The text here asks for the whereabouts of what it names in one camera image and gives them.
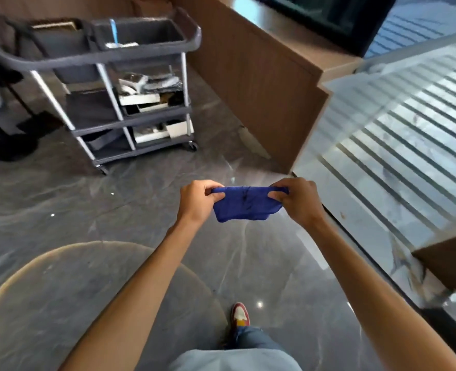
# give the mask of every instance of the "hand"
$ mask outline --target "hand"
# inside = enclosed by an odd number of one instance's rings
[[[211,189],[224,187],[212,180],[192,181],[180,189],[180,208],[176,222],[186,220],[200,227],[209,217],[214,203],[225,197],[225,193],[212,193]]]
[[[268,197],[281,202],[288,215],[305,229],[308,230],[308,227],[326,221],[326,212],[319,199],[314,181],[307,181],[303,178],[285,178],[271,186],[288,188],[288,195],[281,191],[271,191],[268,193]]]

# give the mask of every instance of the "gray cart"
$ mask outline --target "gray cart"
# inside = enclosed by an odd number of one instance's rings
[[[164,18],[116,19],[118,41],[136,42],[127,48],[106,47],[114,41],[110,20],[90,23],[73,19],[76,30],[37,31],[30,24],[0,17],[0,62],[11,69],[30,72],[39,87],[96,168],[107,174],[104,164],[127,157],[142,155],[161,148],[184,144],[196,151],[191,106],[188,95],[186,52],[199,48],[200,27],[182,9]],[[12,36],[7,43],[7,36]],[[42,59],[31,59],[21,53],[20,41],[30,40],[39,49]],[[106,65],[116,71],[132,71],[157,65],[181,63],[182,105],[128,116],[123,112],[117,93],[109,79]],[[66,95],[66,110],[57,101],[39,71],[53,70],[66,89],[69,83],[83,83],[99,78],[105,89],[75,91]],[[186,120],[187,134],[175,138],[157,139],[137,144],[132,126],[152,126],[170,120]],[[83,136],[104,130],[122,129],[123,135],[103,148],[92,151]]]

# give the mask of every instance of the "utility cart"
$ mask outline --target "utility cart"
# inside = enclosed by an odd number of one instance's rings
[[[197,150],[190,118],[185,55],[198,49],[201,39],[199,25],[180,8],[164,18],[91,22],[80,19],[20,22],[0,17],[0,62],[8,68],[31,73],[94,166],[107,174],[104,164],[114,160],[178,144]],[[21,42],[27,41],[37,48],[38,58],[21,49]],[[133,72],[165,66],[173,74],[172,65],[177,63],[181,64],[182,72],[181,82],[176,86],[179,102],[144,113],[126,111],[108,69]],[[63,84],[66,109],[39,74],[48,70],[53,70]],[[70,92],[66,87],[100,79],[104,88]],[[155,125],[167,127],[157,134],[161,138],[137,143],[133,127]]]

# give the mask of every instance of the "white shirt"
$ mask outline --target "white shirt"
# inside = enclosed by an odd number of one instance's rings
[[[281,350],[190,350],[169,366],[169,371],[302,371],[297,361]]]

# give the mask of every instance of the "cart handle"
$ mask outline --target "cart handle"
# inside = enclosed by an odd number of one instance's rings
[[[21,24],[13,22],[4,16],[0,16],[0,62],[7,68],[28,72],[31,70],[44,71],[69,66],[82,66],[89,64],[107,64],[108,62],[120,62],[129,60],[140,60],[151,57],[175,55],[183,52],[192,52],[200,47],[202,41],[202,31],[198,24],[182,8],[173,11],[173,22],[180,28],[185,41],[159,43],[154,45],[138,45],[128,48],[116,48],[106,51],[93,51],[89,53],[64,56],[57,58],[43,58],[41,60],[27,60],[20,56],[9,53],[4,43],[7,26],[21,32]]]

